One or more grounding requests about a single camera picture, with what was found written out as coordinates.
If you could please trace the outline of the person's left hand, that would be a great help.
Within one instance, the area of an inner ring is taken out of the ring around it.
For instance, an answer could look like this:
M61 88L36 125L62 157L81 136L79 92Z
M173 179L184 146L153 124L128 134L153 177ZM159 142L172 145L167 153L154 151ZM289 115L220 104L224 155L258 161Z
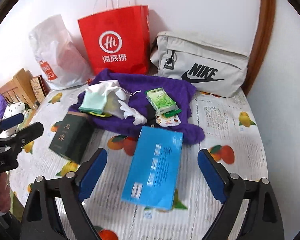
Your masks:
M0 212L6 213L11 207L10 187L7 185L8 175L0 174Z

